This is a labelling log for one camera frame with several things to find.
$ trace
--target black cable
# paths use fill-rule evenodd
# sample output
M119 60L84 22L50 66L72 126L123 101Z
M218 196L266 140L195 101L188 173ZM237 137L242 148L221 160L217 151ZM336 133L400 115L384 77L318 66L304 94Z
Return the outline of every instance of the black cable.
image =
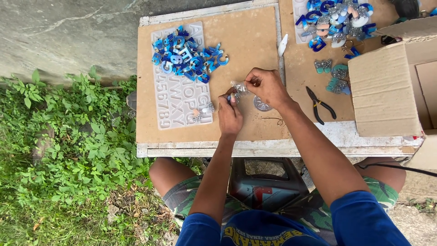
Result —
M400 162L405 161L407 158L408 157L405 157L404 159L402 159L400 161L391 161L391 162L400 163ZM406 171L418 172L418 173L421 173L421 174L426 174L426 175L429 175L429 176L437 178L437 173L434 173L434 172L429 172L429 171L425 171L425 170L421 170L421 169L416 169L416 168L411 168L411 167L393 166L393 165L382 164L382 163L384 163L384 162L372 163L372 164L367 164L367 165L364 165L364 166L358 165L358 167L361 168L361 169L366 169L369 166L390 167L390 168L402 169L402 170L406 170Z

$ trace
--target cardboard box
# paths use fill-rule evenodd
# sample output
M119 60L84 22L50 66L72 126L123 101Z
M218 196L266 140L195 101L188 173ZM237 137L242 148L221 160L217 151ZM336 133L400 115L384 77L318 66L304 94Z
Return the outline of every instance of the cardboard box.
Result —
M437 70L433 64L421 66L437 61L437 16L388 26L377 34L403 41L348 62L358 133L423 137L409 166L437 169Z

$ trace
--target dry leaf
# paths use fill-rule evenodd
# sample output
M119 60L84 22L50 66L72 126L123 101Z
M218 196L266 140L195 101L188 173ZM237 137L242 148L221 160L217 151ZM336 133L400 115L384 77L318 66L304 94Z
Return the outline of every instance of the dry leaf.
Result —
M36 223L36 224L33 226L33 231L35 231L38 227L39 227L39 223Z

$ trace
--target table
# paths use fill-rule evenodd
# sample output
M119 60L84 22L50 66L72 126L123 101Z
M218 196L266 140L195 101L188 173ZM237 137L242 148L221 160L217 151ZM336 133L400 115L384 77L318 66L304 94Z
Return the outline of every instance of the table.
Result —
M212 16L234 11L274 6L277 27L277 42L282 40L278 0L254 0L238 4L212 7L194 11L185 11L154 17L143 17L140 26L165 22L189 20L199 16ZM284 82L284 60L279 60L279 71ZM404 137L360 137L355 121L314 123L346 156L413 156L421 146L423 139ZM217 148L218 141L138 143L137 157L209 157ZM237 141L233 157L299 157L299 151L293 139Z

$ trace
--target black pliers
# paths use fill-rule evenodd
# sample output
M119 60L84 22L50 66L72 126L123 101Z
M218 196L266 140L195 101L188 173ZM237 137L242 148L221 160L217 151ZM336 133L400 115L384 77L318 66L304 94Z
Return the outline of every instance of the black pliers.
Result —
M309 97L311 97L312 101L314 102L314 106L313 106L313 108L314 108L314 116L316 117L316 120L320 124L324 125L325 123L319 117L319 113L317 112L317 103L319 103L320 105L325 107L327 110L329 110L329 112L331 112L331 115L332 115L333 119L337 119L337 115L335 114L334 110L331 107L329 107L329 105L327 105L326 103L318 100L316 95L314 95L314 92L312 92L312 90L308 86L306 86L306 91L308 92Z

